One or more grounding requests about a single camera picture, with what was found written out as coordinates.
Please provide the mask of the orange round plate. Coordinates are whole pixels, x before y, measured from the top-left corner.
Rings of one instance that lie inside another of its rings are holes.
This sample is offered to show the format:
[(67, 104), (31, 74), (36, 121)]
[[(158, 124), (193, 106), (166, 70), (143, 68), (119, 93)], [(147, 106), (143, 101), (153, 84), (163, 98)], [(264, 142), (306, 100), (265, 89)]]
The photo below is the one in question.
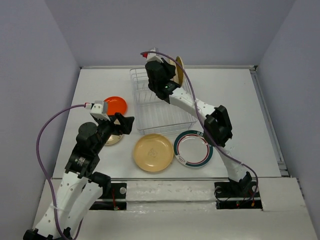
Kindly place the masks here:
[(127, 102), (120, 96), (110, 96), (104, 100), (107, 103), (107, 115), (115, 115), (115, 113), (120, 113), (123, 116), (128, 110)]

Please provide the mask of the yellow bear plate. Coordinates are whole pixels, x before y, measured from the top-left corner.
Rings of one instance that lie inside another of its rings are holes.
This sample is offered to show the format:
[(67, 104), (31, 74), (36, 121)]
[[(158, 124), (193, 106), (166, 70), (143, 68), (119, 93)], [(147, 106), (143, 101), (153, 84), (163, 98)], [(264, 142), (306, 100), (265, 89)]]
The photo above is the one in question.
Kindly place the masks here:
[(173, 161), (174, 148), (168, 138), (160, 134), (147, 134), (135, 144), (132, 152), (135, 164), (145, 172), (158, 173)]

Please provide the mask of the green woven bamboo tray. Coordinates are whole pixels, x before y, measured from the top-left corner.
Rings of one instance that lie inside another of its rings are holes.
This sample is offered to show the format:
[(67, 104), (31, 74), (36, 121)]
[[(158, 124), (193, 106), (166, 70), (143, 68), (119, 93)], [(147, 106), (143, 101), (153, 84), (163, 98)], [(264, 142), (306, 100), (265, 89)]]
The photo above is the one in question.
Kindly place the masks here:
[(178, 62), (178, 64), (176, 65), (178, 83), (180, 86), (182, 86), (185, 80), (185, 73), (183, 71), (185, 68), (184, 63), (180, 56), (177, 56), (175, 60)]

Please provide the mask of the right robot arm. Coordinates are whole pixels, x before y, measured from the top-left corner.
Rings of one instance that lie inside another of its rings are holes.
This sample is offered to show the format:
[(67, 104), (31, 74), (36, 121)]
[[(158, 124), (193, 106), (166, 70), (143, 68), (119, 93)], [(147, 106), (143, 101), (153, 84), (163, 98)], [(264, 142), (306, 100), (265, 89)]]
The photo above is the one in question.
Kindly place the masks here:
[(159, 99), (198, 118), (204, 131), (204, 139), (218, 151), (227, 170), (228, 191), (235, 196), (244, 195), (250, 188), (252, 176), (242, 162), (234, 159), (224, 149), (226, 142), (233, 136), (227, 109), (223, 105), (218, 107), (209, 105), (195, 98), (193, 91), (191, 93), (185, 91), (172, 80), (176, 67), (166, 62), (164, 58), (148, 60), (145, 70), (148, 87)]

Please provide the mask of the small beige round plate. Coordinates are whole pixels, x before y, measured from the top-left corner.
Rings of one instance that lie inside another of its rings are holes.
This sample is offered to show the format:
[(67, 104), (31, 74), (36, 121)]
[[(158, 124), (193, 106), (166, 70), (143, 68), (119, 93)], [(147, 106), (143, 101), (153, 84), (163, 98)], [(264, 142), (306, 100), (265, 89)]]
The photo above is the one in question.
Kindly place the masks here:
[(117, 144), (122, 139), (122, 137), (123, 137), (122, 135), (112, 134), (107, 140), (107, 142), (105, 143), (105, 146), (112, 146)]

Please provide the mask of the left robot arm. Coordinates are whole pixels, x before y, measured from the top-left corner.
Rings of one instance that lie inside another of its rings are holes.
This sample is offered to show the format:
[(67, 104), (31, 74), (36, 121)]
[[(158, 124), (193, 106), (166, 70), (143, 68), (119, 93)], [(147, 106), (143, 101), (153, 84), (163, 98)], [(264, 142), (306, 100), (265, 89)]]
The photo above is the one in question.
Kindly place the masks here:
[(76, 145), (65, 166), (57, 191), (52, 191), (52, 202), (42, 219), (28, 229), (25, 240), (74, 240), (88, 210), (98, 198), (110, 194), (111, 178), (95, 171), (99, 153), (111, 135), (128, 135), (135, 118), (121, 113), (98, 117), (78, 128)]

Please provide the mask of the white plate green rim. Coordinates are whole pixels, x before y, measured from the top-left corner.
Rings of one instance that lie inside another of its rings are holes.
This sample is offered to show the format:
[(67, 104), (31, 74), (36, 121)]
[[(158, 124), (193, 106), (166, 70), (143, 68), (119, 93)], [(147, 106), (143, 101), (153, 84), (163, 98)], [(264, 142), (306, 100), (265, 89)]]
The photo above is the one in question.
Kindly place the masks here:
[(174, 140), (173, 150), (180, 164), (193, 169), (207, 165), (214, 153), (214, 148), (205, 140), (204, 133), (197, 130), (180, 133)]

